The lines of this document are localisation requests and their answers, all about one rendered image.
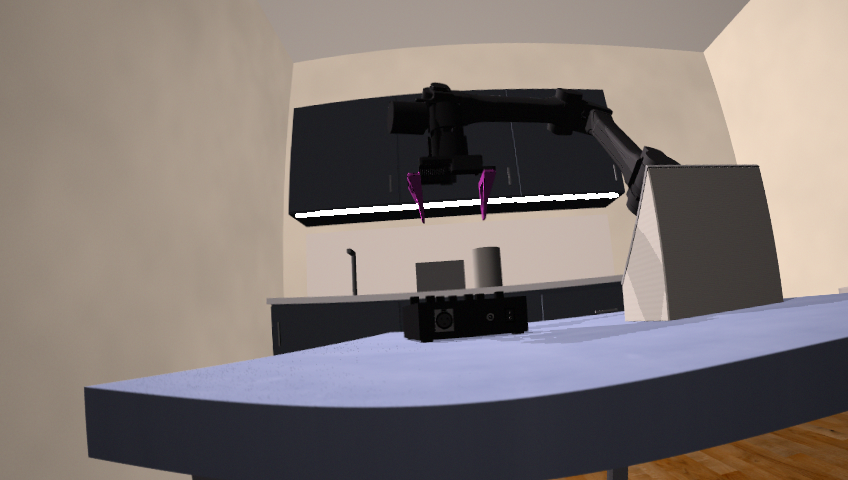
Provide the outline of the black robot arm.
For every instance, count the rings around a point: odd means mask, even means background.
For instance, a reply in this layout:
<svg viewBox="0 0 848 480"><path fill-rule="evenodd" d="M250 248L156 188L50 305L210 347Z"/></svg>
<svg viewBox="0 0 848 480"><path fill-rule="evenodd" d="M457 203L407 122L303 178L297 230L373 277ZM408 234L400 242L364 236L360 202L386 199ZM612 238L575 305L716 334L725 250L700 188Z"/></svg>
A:
<svg viewBox="0 0 848 480"><path fill-rule="evenodd" d="M423 135L425 130L434 134L439 128L463 131L463 126L478 122L534 122L548 123L547 130L556 135L573 131L592 135L621 170L629 187L626 206L637 216L645 166L680 163L655 148L641 150L613 121L611 109L582 96L563 88L550 98L474 95L434 82L423 88L422 98L415 102L390 101L387 127L392 134Z"/></svg>

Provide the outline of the black lighting desk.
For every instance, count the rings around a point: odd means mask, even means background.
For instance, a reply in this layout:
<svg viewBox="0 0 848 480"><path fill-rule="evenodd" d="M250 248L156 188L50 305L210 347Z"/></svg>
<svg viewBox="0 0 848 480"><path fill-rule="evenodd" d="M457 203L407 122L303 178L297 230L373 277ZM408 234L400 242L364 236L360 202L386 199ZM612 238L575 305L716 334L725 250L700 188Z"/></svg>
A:
<svg viewBox="0 0 848 480"><path fill-rule="evenodd" d="M484 294L475 294L475 300L473 294L465 294L461 301L456 295L448 296L448 301L444 296L425 299L418 303L418 296L410 297L410 305L402 307L404 338L408 340L425 343L528 331L526 296L504 298L504 292L497 291L491 299L484 299Z"/></svg>

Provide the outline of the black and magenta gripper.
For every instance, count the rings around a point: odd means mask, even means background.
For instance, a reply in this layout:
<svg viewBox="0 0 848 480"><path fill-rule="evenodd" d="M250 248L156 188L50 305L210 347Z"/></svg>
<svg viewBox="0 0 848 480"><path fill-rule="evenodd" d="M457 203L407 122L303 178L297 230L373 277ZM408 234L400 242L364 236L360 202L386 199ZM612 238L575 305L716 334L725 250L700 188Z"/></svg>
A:
<svg viewBox="0 0 848 480"><path fill-rule="evenodd" d="M425 223L422 185L448 184L453 174L476 176L481 173L479 194L482 220L485 220L496 175L495 166L482 166L482 155L466 155L464 131L461 129L453 127L451 132L445 132L444 128L439 128L430 137L432 157L420 157L419 173L407 174L408 188L419 208L422 223Z"/></svg>

